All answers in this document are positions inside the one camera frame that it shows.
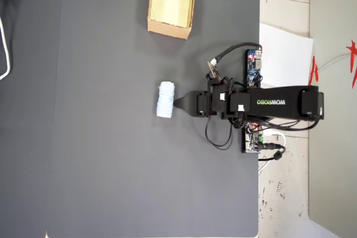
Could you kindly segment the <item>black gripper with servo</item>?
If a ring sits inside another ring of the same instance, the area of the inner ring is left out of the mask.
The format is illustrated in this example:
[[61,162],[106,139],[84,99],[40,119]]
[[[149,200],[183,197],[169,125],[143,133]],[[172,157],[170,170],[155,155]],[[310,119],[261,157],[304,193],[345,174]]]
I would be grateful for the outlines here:
[[191,91],[184,97],[174,100],[173,105],[190,116],[209,117],[211,115],[211,92]]

